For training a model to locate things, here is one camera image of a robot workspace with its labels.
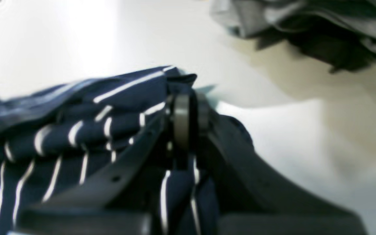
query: navy striped fabric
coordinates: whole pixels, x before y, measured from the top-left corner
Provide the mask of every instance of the navy striped fabric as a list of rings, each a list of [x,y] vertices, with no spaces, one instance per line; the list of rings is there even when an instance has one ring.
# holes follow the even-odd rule
[[[176,67],[158,67],[0,100],[0,235],[13,229],[22,208],[84,183],[116,161],[164,108],[167,95],[191,92],[195,79]],[[193,171],[168,171],[162,182],[165,201],[158,213],[176,234],[210,234],[218,215],[212,181]],[[186,203],[174,221],[173,208],[180,210],[196,183],[194,203]]]

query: white floor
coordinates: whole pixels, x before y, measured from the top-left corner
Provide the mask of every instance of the white floor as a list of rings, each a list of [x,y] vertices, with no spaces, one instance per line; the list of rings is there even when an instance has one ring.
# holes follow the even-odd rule
[[[287,43],[262,52],[201,0],[3,0],[0,97],[158,65],[215,85],[255,149],[295,183],[357,211],[376,235],[376,65],[328,74]]]

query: white surface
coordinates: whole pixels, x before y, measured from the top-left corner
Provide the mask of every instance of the white surface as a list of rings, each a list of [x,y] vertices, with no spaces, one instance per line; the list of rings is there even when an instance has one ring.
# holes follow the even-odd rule
[[[286,43],[255,52],[200,0],[3,0],[0,97],[173,64],[238,117],[274,168],[356,210],[376,235],[376,66],[327,73]]]

